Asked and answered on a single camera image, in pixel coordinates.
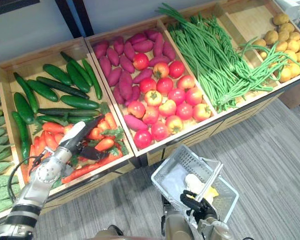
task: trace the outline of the red tomato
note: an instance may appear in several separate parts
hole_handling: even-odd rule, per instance
[[[175,88],[168,93],[168,99],[173,100],[176,105],[179,105],[186,99],[186,93],[180,88]]]
[[[162,122],[158,121],[151,127],[151,134],[156,141],[161,141],[169,137],[168,127]]]
[[[157,84],[156,81],[153,80],[151,77],[146,77],[142,79],[142,81],[139,84],[140,91],[145,94],[146,92],[149,92],[150,90],[156,90]]]
[[[132,101],[127,110],[129,114],[134,115],[137,119],[142,118],[146,112],[145,106],[139,101]]]
[[[169,66],[165,62],[159,62],[153,67],[153,75],[157,79],[165,78],[169,75]]]
[[[188,103],[181,103],[176,107],[175,114],[180,117],[182,120],[188,120],[192,118],[193,109],[192,106]]]
[[[173,87],[174,82],[169,77],[160,78],[156,83],[156,90],[163,95],[167,95]]]
[[[147,68],[148,65],[149,65],[149,58],[147,55],[145,55],[144,53],[138,53],[134,55],[133,66],[135,67],[135,69],[140,71]]]
[[[169,66],[169,76],[177,79],[181,77],[182,74],[184,74],[185,71],[185,65],[181,61],[174,61]]]
[[[152,135],[148,130],[138,130],[133,137],[134,144],[139,149],[148,147],[152,142]]]
[[[178,80],[178,89],[192,89],[196,85],[195,79],[191,75],[184,75]]]
[[[200,104],[202,102],[202,92],[197,87],[189,89],[185,94],[185,101],[192,106]]]

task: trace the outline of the floor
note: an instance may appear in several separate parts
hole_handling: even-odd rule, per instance
[[[300,240],[300,107],[276,100],[191,149],[224,163],[222,176],[239,192],[228,221],[234,239]],[[135,169],[40,216],[36,239],[91,238],[110,224],[128,236],[160,238],[154,170]]]

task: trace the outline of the purple sweet potato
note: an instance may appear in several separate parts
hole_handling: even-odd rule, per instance
[[[119,78],[119,91],[121,96],[128,100],[132,97],[132,77],[129,72],[123,71]]]
[[[162,50],[164,46],[164,37],[162,36],[161,32],[159,32],[156,35],[156,39],[153,45],[153,56],[161,56],[162,55]]]
[[[131,74],[135,72],[134,65],[125,55],[120,56],[120,65],[123,68],[123,70],[126,70]]]
[[[132,47],[138,53],[147,53],[152,50],[154,43],[150,40],[144,40],[134,44]]]
[[[174,48],[171,46],[170,42],[168,41],[164,42],[162,54],[167,56],[170,59],[170,61],[175,60],[176,52]]]
[[[124,115],[123,118],[128,128],[132,129],[133,131],[148,129],[148,126],[143,121],[136,118],[135,116]]]
[[[107,78],[111,72],[111,63],[106,56],[101,56],[99,59],[99,64],[101,66],[102,72]]]
[[[108,47],[109,47],[109,42],[107,40],[103,40],[101,42],[98,42],[93,47],[93,51],[94,51],[94,54],[96,55],[96,58],[99,59],[102,56],[106,55]]]
[[[124,105],[125,105],[126,107],[128,107],[129,104],[130,104],[132,101],[138,100],[139,97],[140,97],[140,88],[139,88],[139,86],[134,85],[134,86],[132,87],[132,96],[130,97],[129,100],[125,101]]]
[[[106,78],[110,87],[115,86],[119,82],[121,73],[122,73],[121,67],[117,67],[110,72],[109,76]]]
[[[137,33],[135,35],[133,35],[132,37],[130,37],[129,39],[127,39],[127,42],[130,42],[132,45],[140,43],[144,40],[147,40],[147,37],[144,33]]]
[[[133,61],[134,60],[134,57],[136,55],[136,52],[134,50],[134,48],[132,47],[131,45],[131,42],[127,41],[125,44],[124,44],[124,55],[130,60],[130,61]]]
[[[118,55],[124,53],[124,47],[125,47],[124,38],[122,36],[116,37],[113,43],[113,48],[118,53]]]
[[[167,56],[155,56],[149,61],[149,67],[154,67],[158,63],[170,63],[170,59]]]
[[[133,79],[133,83],[134,84],[139,84],[142,79],[145,79],[145,78],[151,78],[152,76],[152,69],[151,68],[146,68],[144,70],[142,70],[138,76],[136,76],[134,79]]]
[[[124,100],[124,98],[121,96],[120,91],[119,91],[119,84],[115,85],[115,87],[114,87],[112,93],[113,93],[113,96],[114,96],[115,101],[116,101],[118,104],[124,104],[124,103],[125,103],[125,100]]]
[[[145,30],[144,31],[145,35],[147,36],[147,38],[153,42],[156,41],[156,37],[157,37],[157,34],[159,33],[158,31],[156,30],[152,30],[152,29],[148,29],[148,30]]]

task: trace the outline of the white plastic basket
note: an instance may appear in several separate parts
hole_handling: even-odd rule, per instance
[[[158,167],[152,174],[151,180],[161,194],[178,210],[189,209],[180,200],[180,194],[187,189],[185,178],[188,174],[195,174],[203,183],[204,189],[214,187],[219,196],[214,197],[213,206],[218,217],[227,223],[239,198],[238,192],[230,186],[221,176],[220,164],[213,171],[207,163],[215,162],[203,157],[198,157],[187,146],[182,144]]]

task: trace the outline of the robotic hand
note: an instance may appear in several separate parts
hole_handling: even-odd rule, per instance
[[[67,165],[72,155],[79,154],[96,161],[107,157],[107,153],[82,145],[84,137],[103,117],[98,116],[87,124],[83,121],[78,122],[61,139],[54,152],[49,150],[52,155],[31,174],[31,181],[22,189],[4,224],[0,226],[0,240],[32,239],[35,225],[52,185],[60,176],[68,176],[73,171],[73,168]]]

